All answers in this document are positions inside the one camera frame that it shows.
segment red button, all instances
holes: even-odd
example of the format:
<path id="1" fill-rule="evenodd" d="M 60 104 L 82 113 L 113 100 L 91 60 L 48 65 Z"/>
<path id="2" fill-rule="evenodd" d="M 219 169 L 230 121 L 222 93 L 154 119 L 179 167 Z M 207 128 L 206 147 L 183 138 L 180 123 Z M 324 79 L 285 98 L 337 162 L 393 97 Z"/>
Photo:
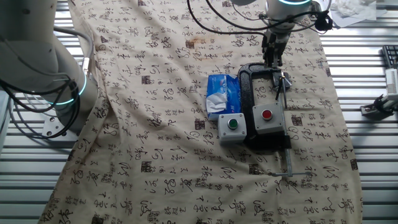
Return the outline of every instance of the red button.
<path id="1" fill-rule="evenodd" d="M 262 115 L 262 118 L 266 121 L 269 121 L 270 119 L 272 119 L 272 111 L 270 111 L 270 110 L 264 110 L 261 115 Z"/>

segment white paper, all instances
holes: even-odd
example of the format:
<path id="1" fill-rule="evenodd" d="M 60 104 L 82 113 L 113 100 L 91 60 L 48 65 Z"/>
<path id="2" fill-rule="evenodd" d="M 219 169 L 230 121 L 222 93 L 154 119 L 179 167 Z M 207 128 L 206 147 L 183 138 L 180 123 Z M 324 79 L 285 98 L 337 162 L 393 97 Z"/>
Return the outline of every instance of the white paper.
<path id="1" fill-rule="evenodd" d="M 387 13 L 387 10 L 377 10 L 376 16 L 379 17 Z M 341 14 L 337 11 L 331 11 L 331 15 L 333 16 L 333 22 L 338 25 L 340 28 L 355 24 L 357 22 L 364 21 L 365 19 L 358 19 L 353 17 L 343 18 Z"/>
<path id="2" fill-rule="evenodd" d="M 376 20 L 376 2 L 372 0 L 333 0 L 332 11 L 338 11 L 341 17 Z"/>

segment cable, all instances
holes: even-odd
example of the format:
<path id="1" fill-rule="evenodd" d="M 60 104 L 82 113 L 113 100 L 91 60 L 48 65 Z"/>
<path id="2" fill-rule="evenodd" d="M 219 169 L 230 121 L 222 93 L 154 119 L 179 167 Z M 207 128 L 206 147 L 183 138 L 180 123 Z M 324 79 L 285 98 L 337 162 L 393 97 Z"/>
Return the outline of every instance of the cable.
<path id="1" fill-rule="evenodd" d="M 58 103 L 58 101 L 60 100 L 62 93 L 66 90 L 66 88 L 68 87 L 68 85 L 71 83 L 72 81 L 69 80 L 69 82 L 66 82 L 66 84 L 62 85 L 62 89 L 60 91 L 60 93 L 58 94 L 58 96 L 56 97 L 54 103 L 49 106 L 46 109 L 42 109 L 42 110 L 37 110 L 34 108 L 30 108 L 28 106 L 26 106 L 25 104 L 23 104 L 23 102 L 21 102 L 20 100 L 18 100 L 18 98 L 15 97 L 15 95 L 10 91 L 10 89 L 8 89 L 10 87 L 10 85 L 2 80 L 0 80 L 0 86 L 3 88 L 3 90 L 12 98 L 12 100 L 14 100 L 16 103 L 18 103 L 19 105 L 21 105 L 23 108 L 31 111 L 31 112 L 35 112 L 35 113 L 43 113 L 43 112 L 47 112 L 49 110 L 51 110 L 52 108 L 55 107 L 55 105 Z"/>
<path id="2" fill-rule="evenodd" d="M 250 18 L 248 18 L 248 17 L 242 15 L 242 14 L 235 8 L 235 4 L 234 4 L 233 2 L 232 2 L 232 7 L 234 7 L 234 10 L 235 10 L 239 15 L 241 15 L 241 17 L 243 17 L 243 18 L 245 18 L 245 19 L 247 19 L 247 20 L 249 20 L 249 21 L 263 20 L 263 19 L 260 19 L 260 18 L 258 18 L 258 19 L 250 19 Z"/>
<path id="3" fill-rule="evenodd" d="M 71 90 L 74 89 L 75 86 L 76 86 L 76 83 L 75 83 L 75 82 L 72 82 L 72 83 L 69 84 L 69 88 L 70 88 Z M 72 115 L 71 115 L 71 117 L 70 117 L 70 119 L 69 119 L 67 125 L 66 125 L 61 131 L 59 131 L 59 132 L 57 132 L 56 134 L 51 135 L 51 136 L 43 136 L 43 135 L 39 134 L 38 132 L 36 132 L 35 130 L 33 130 L 33 129 L 26 123 L 26 121 L 22 118 L 21 112 L 19 111 L 19 108 L 18 108 L 17 105 L 15 105 L 15 108 L 16 108 L 16 111 L 17 111 L 18 116 L 19 116 L 20 119 L 21 119 L 21 122 L 22 122 L 29 130 L 31 130 L 31 131 L 33 132 L 33 134 L 28 134 L 28 133 L 26 133 L 26 132 L 23 131 L 22 128 L 16 123 L 15 117 L 14 117 L 13 113 L 11 112 L 11 111 L 12 111 L 12 110 L 11 110 L 11 104 L 9 105 L 9 114 L 10 114 L 10 117 L 11 117 L 11 119 L 12 119 L 12 122 L 14 123 L 14 125 L 16 126 L 16 128 L 17 128 L 22 134 L 24 134 L 25 136 L 27 136 L 27 137 L 29 137 L 29 138 L 34 138 L 34 139 L 51 139 L 51 138 L 56 138 L 56 137 L 59 137 L 59 136 L 63 135 L 63 134 L 72 126 L 72 124 L 73 124 L 73 123 L 76 121 L 76 119 L 77 119 L 78 112 L 79 112 L 79 110 L 80 110 L 80 97 L 79 97 L 79 94 L 78 94 L 78 90 L 72 92 L 72 97 L 73 97 L 73 99 L 74 99 L 73 101 L 76 101 L 77 103 L 75 103 L 75 104 L 72 105 L 73 108 L 74 108 L 74 110 L 73 110 L 73 113 L 72 113 Z"/>
<path id="4" fill-rule="evenodd" d="M 7 39 L 3 39 L 3 37 L 0 36 L 0 40 L 3 40 L 3 42 L 12 51 L 12 53 L 14 53 L 14 55 L 17 56 L 18 60 L 21 63 L 23 63 L 26 67 L 30 68 L 31 70 L 33 70 L 33 71 L 35 71 L 37 73 L 40 73 L 42 75 L 51 76 L 51 77 L 53 77 L 53 76 L 62 76 L 62 75 L 67 77 L 67 74 L 63 73 L 63 72 L 61 72 L 61 73 L 47 73 L 47 72 L 43 72 L 43 71 L 40 71 L 39 69 L 34 68 L 29 63 L 27 63 L 23 58 L 21 58 L 21 56 L 19 56 L 19 53 L 14 49 L 14 47 L 10 44 L 10 42 Z"/>
<path id="5" fill-rule="evenodd" d="M 213 12 L 214 12 L 218 17 L 220 17 L 220 18 L 221 18 L 222 20 L 224 20 L 225 22 L 231 24 L 232 26 L 235 26 L 235 27 L 240 28 L 240 29 L 253 30 L 253 31 L 268 29 L 267 26 L 266 26 L 266 27 L 260 27 L 260 28 L 249 28 L 249 27 L 244 27 L 244 26 L 235 24 L 235 23 L 233 23 L 233 22 L 227 20 L 225 17 L 223 17 L 223 16 L 211 5 L 211 3 L 209 2 L 209 0 L 206 0 L 206 2 L 207 2 L 207 5 L 210 7 L 210 9 L 213 10 Z"/>
<path id="6" fill-rule="evenodd" d="M 313 12 L 302 12 L 302 13 L 299 13 L 299 14 L 297 14 L 297 15 L 295 15 L 295 16 L 292 16 L 292 17 L 286 18 L 286 19 L 284 19 L 284 20 L 282 20 L 282 21 L 276 22 L 275 24 L 270 25 L 270 26 L 265 26 L 265 27 L 260 27 L 260 28 L 249 28 L 249 27 L 244 27 L 244 26 L 235 24 L 235 23 L 233 23 L 233 22 L 227 20 L 225 17 L 223 17 L 223 16 L 211 5 L 211 3 L 209 2 L 209 0 L 206 0 L 206 2 L 207 2 L 207 5 L 209 5 L 210 9 L 213 10 L 213 12 L 214 12 L 218 17 L 220 17 L 222 20 L 224 20 L 224 21 L 227 22 L 228 24 L 231 24 L 232 26 L 235 26 L 235 27 L 240 28 L 240 29 L 253 30 L 253 31 L 270 29 L 270 28 L 279 26 L 279 25 L 281 25 L 281 24 L 283 24 L 283 23 L 285 23 L 285 22 L 291 22 L 291 21 L 293 21 L 293 19 L 298 18 L 298 17 L 300 17 L 300 16 L 305 16 L 305 15 L 309 15 L 309 14 L 324 15 L 324 13 L 326 13 L 326 15 L 327 15 L 327 13 L 328 13 L 328 12 L 326 12 L 326 11 L 323 11 L 323 12 L 315 12 L 315 11 L 313 11 Z"/>
<path id="7" fill-rule="evenodd" d="M 208 32 L 213 32 L 213 33 L 215 33 L 215 34 L 228 34 L 228 35 L 233 35 L 233 34 L 258 34 L 258 35 L 262 35 L 262 36 L 264 36 L 264 37 L 266 36 L 266 35 L 263 34 L 262 32 L 223 32 L 223 31 L 217 31 L 217 30 L 209 29 L 209 28 L 205 27 L 203 24 L 201 24 L 201 23 L 198 21 L 198 19 L 195 17 L 195 15 L 193 15 L 193 11 L 192 11 L 191 4 L 190 4 L 189 1 L 190 1 L 190 0 L 187 0 L 187 4 L 188 4 L 188 10 L 189 10 L 189 13 L 190 13 L 191 16 L 192 16 L 192 19 L 193 19 L 202 29 L 207 30 Z"/>
<path id="8" fill-rule="evenodd" d="M 35 109 L 37 109 L 38 110 L 38 108 L 33 104 L 33 102 L 31 102 L 31 100 L 29 99 L 29 97 L 28 97 L 28 95 L 26 94 L 26 93 L 24 93 L 24 96 L 25 96 L 25 99 L 28 101 L 28 103 L 30 104 L 30 105 L 32 105 L 33 106 L 33 108 L 35 108 Z M 41 103 L 42 105 L 44 105 L 44 106 L 46 106 L 46 104 L 45 103 L 43 103 L 43 102 L 40 102 L 40 100 L 39 99 L 37 99 L 37 97 L 36 96 L 34 96 L 34 95 L 31 95 L 32 97 L 34 97 L 35 98 L 35 100 L 37 100 L 39 103 Z M 44 114 L 44 115 L 46 115 L 46 116 L 49 116 L 49 117 L 54 117 L 54 118 L 58 118 L 58 116 L 57 115 L 51 115 L 51 114 L 48 114 L 48 113 L 46 113 L 46 112 L 43 112 L 42 114 Z"/>
<path id="9" fill-rule="evenodd" d="M 65 29 L 65 28 L 61 28 L 61 27 L 57 27 L 57 26 L 54 26 L 54 31 L 63 32 L 65 34 L 71 34 L 71 35 L 79 35 L 80 37 L 84 38 L 88 42 L 88 53 L 87 53 L 86 57 L 90 58 L 91 55 L 93 54 L 94 43 L 89 35 L 79 32 L 77 30 Z"/>

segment white object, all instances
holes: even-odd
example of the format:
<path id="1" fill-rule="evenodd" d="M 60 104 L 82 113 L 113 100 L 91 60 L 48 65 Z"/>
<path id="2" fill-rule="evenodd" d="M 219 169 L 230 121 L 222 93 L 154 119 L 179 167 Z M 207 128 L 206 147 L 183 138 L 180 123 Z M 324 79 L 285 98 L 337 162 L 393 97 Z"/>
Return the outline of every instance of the white object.
<path id="1" fill-rule="evenodd" d="M 355 24 L 357 22 L 364 21 L 365 19 L 358 19 L 353 17 L 345 17 L 343 18 L 338 11 L 330 11 L 333 16 L 333 22 L 338 25 L 340 28 Z M 387 10 L 377 10 L 376 17 L 382 16 L 387 13 Z"/>
<path id="2" fill-rule="evenodd" d="M 398 100 L 398 74 L 397 70 L 390 68 L 386 70 L 387 99 Z"/>
<path id="3" fill-rule="evenodd" d="M 228 121 L 235 119 L 237 127 L 230 128 Z M 246 138 L 246 122 L 242 113 L 222 114 L 218 117 L 218 137 L 220 144 L 239 144 Z"/>
<path id="4" fill-rule="evenodd" d="M 332 11 L 337 11 L 340 17 L 376 20 L 376 2 L 368 4 L 362 0 L 333 0 Z"/>
<path id="5" fill-rule="evenodd" d="M 264 119 L 262 113 L 271 111 L 272 118 Z M 284 131 L 284 122 L 282 120 L 283 111 L 279 103 L 270 103 L 267 105 L 253 106 L 254 125 L 258 134 L 278 133 Z"/>

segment white tissue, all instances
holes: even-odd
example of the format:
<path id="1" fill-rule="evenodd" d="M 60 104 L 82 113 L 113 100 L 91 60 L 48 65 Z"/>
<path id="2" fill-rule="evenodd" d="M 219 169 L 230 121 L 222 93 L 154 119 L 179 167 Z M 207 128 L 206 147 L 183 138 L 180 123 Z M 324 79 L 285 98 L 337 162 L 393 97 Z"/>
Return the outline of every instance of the white tissue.
<path id="1" fill-rule="evenodd" d="M 226 93 L 214 93 L 206 99 L 207 113 L 215 113 L 225 110 L 226 108 Z"/>
<path id="2" fill-rule="evenodd" d="M 375 0 L 334 0 L 331 10 L 338 11 L 342 17 L 376 20 Z"/>

